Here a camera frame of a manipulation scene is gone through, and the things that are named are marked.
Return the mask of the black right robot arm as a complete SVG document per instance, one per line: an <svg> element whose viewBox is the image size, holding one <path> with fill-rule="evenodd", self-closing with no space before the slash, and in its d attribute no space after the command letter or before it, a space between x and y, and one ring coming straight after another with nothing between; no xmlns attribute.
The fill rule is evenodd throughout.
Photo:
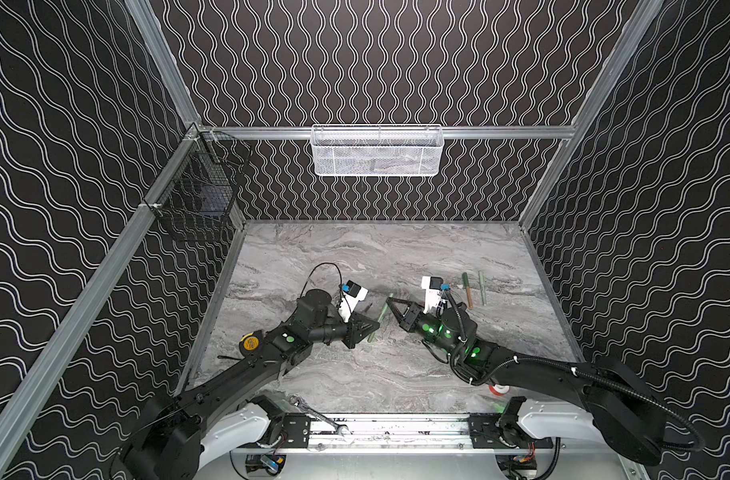
<svg viewBox="0 0 730 480"><path fill-rule="evenodd" d="M705 446L690 420L615 359L565 362L513 351L479 337L465 305L454 300L436 313L410 300L390 298L387 304L399 326L418 335L464 383L522 388L578 407L589 414L601 441L632 461L655 466L666 451Z"/></svg>

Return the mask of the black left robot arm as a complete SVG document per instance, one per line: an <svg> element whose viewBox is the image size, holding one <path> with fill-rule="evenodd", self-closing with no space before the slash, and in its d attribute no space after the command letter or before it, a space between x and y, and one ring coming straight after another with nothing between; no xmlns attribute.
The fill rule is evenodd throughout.
<svg viewBox="0 0 730 480"><path fill-rule="evenodd" d="M153 397L119 450L121 467L132 479L192 479L237 447L275 448L283 412L258 391L308 358L314 344L353 349L379 327L361 313L343 317L330 294L310 290L287 320L243 338L236 364L191 390Z"/></svg>

